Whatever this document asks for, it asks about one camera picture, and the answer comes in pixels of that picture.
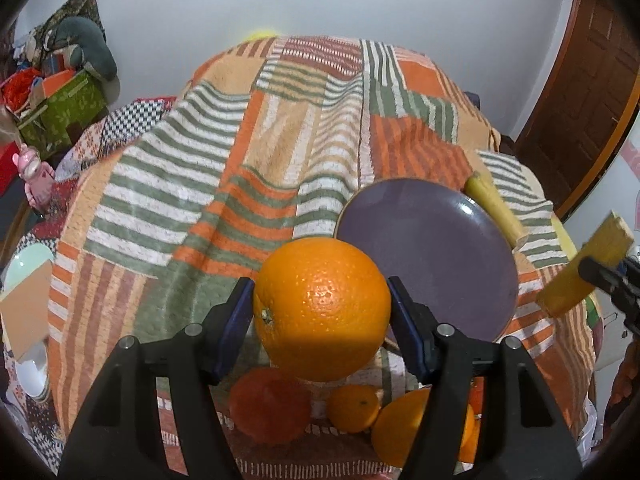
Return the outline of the pink toy figure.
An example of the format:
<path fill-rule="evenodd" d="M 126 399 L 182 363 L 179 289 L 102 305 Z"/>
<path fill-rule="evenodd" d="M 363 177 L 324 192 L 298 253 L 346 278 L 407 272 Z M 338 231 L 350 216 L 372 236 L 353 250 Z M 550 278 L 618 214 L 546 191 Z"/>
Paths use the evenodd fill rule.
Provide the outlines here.
<path fill-rule="evenodd" d="M 40 158 L 35 148 L 24 143 L 20 145 L 12 160 L 18 176 L 24 182 L 27 203 L 40 214 L 45 214 L 51 201 L 53 168 Z"/>

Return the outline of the dark orange tangerine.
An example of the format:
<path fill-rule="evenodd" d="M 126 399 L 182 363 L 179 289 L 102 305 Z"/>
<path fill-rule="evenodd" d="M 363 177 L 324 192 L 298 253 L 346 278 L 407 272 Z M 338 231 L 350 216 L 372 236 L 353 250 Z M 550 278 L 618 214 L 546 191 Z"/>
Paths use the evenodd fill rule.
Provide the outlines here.
<path fill-rule="evenodd" d="M 232 386 L 229 411 L 235 426 L 255 442 L 288 444 L 311 420 L 311 393 L 280 368 L 257 367 Z"/>

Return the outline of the large orange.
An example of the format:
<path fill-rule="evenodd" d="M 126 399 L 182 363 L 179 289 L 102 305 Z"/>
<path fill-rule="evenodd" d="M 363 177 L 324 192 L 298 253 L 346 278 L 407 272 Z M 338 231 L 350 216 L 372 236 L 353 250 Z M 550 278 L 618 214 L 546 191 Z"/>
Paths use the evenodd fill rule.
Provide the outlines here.
<path fill-rule="evenodd" d="M 257 337 L 272 364 L 308 382 L 336 382 L 368 365 L 391 306 L 374 261 L 335 238 L 291 240 L 255 278 Z"/>

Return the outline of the green patterned box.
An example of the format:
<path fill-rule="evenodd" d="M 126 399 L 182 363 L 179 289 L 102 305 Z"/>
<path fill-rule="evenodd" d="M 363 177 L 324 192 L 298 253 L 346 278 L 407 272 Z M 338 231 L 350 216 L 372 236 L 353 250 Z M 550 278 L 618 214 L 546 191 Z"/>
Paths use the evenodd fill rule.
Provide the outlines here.
<path fill-rule="evenodd" d="M 22 140 L 46 160 L 66 152 L 106 112 L 102 84 L 83 70 L 31 110 L 17 128 Z"/>

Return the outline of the medium orange fruit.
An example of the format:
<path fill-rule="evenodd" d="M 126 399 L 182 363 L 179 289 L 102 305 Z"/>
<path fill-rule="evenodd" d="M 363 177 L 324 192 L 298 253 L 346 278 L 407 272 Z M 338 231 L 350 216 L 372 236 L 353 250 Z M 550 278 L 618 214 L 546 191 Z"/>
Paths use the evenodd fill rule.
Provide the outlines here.
<path fill-rule="evenodd" d="M 380 411 L 371 431 L 371 442 L 383 463 L 397 468 L 405 466 L 430 393 L 430 388 L 410 391 Z"/>

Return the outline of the mint green plate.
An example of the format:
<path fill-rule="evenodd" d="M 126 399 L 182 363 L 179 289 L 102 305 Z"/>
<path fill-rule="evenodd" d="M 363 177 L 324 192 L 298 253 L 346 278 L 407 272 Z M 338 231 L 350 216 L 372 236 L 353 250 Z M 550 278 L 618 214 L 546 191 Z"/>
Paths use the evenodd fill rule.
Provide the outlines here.
<path fill-rule="evenodd" d="M 4 274 L 2 292 L 10 292 L 46 261 L 52 262 L 53 252 L 45 244 L 36 243 L 21 249 L 11 258 Z"/>

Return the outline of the purple ceramic plate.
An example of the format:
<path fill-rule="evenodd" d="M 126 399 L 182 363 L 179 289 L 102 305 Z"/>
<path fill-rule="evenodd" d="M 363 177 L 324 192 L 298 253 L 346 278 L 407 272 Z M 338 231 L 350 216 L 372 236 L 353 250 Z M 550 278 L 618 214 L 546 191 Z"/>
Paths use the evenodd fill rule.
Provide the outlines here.
<path fill-rule="evenodd" d="M 496 340 L 512 320 L 512 249 L 488 213 L 458 191 L 411 178 L 375 182 L 348 201 L 335 236 L 465 335 Z"/>

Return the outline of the orange fruit at right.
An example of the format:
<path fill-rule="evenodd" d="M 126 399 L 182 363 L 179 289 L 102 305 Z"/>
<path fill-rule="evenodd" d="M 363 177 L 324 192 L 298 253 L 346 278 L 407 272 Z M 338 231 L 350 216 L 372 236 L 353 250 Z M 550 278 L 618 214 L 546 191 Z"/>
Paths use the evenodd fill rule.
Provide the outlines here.
<path fill-rule="evenodd" d="M 480 437 L 480 419 L 482 418 L 483 405 L 484 378 L 475 377 L 472 380 L 469 392 L 468 414 L 465 419 L 462 445 L 459 452 L 459 460 L 462 463 L 474 463 L 478 438 Z"/>

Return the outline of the grey plush toy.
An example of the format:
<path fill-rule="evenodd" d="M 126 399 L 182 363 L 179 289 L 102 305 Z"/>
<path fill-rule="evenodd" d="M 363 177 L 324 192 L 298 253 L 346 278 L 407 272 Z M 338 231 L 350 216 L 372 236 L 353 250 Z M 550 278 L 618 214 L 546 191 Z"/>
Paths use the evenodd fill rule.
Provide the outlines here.
<path fill-rule="evenodd" d="M 61 53 L 66 68 L 85 70 L 94 78 L 109 82 L 117 76 L 117 65 L 104 33 L 84 16 L 63 18 L 51 30 L 46 46 Z"/>

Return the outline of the brown wooden door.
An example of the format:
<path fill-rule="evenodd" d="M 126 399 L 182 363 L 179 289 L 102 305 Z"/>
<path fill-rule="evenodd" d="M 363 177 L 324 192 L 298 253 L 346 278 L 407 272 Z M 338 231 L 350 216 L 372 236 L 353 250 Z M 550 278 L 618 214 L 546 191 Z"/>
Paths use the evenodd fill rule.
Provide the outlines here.
<path fill-rule="evenodd" d="M 573 0 L 551 74 L 515 142 L 566 218 L 604 174 L 639 101 L 639 47 L 605 0 Z"/>

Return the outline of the small orange tangerine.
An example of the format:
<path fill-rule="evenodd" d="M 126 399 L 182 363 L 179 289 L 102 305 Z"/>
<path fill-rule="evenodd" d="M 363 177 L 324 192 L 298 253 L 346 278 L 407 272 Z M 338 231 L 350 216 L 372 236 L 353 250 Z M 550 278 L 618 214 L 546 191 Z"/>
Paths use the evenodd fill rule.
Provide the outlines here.
<path fill-rule="evenodd" d="M 338 430 L 359 434 L 369 429 L 381 411 L 378 389 L 370 385 L 344 385 L 326 401 L 326 417 Z"/>

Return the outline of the checkered patchwork blanket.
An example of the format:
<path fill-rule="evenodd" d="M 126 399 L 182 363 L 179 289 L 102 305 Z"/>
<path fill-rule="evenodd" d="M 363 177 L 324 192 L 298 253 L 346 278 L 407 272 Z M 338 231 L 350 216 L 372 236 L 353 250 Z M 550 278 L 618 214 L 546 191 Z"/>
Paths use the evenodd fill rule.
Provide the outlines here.
<path fill-rule="evenodd" d="M 174 96 L 137 99 L 109 112 L 80 134 L 58 163 L 54 180 L 63 182 L 78 177 L 102 158 L 134 142 L 171 110 L 175 100 Z"/>

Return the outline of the brown cardboard piece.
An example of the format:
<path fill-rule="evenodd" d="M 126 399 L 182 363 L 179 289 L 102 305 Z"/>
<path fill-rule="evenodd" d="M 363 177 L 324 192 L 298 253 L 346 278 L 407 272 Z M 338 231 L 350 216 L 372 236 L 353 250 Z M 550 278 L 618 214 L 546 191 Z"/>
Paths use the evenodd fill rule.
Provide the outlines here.
<path fill-rule="evenodd" d="M 1 317 L 14 359 L 21 361 L 49 335 L 48 301 L 52 263 L 41 266 L 1 300 Z"/>

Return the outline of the orange striped patchwork bedspread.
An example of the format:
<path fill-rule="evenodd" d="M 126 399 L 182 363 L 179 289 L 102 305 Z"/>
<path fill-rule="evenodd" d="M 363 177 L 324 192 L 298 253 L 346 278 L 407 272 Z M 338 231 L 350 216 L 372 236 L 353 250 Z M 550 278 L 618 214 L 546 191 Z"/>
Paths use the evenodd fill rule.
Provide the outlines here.
<path fill-rule="evenodd" d="M 270 37 L 215 55 L 150 131 L 78 180 L 49 299 L 63 451 L 122 337 L 174 336 L 225 302 L 239 278 L 255 287 L 262 264 L 284 244 L 337 240 L 338 217 L 370 184 L 411 178 L 464 194 L 477 171 L 528 234 L 520 250 L 511 248 L 518 301 L 498 339 L 440 322 L 400 278 L 383 275 L 392 306 L 374 358 L 336 382 L 291 374 L 311 393 L 311 420 L 296 440 L 266 445 L 243 434 L 229 411 L 230 390 L 244 374 L 280 368 L 257 337 L 252 309 L 231 373 L 210 389 L 217 415 L 239 479 L 576 476 L 596 360 L 594 307 L 582 301 L 552 318 L 536 303 L 567 254 L 551 200 L 499 145 L 499 133 L 463 91 L 427 56 L 402 47 Z M 484 378 L 484 405 L 475 460 L 466 464 L 458 456 L 475 377 Z M 346 434 L 326 417 L 331 392 L 351 384 L 377 388 L 381 411 L 410 391 L 431 389 L 402 468 L 375 454 L 374 424 Z"/>

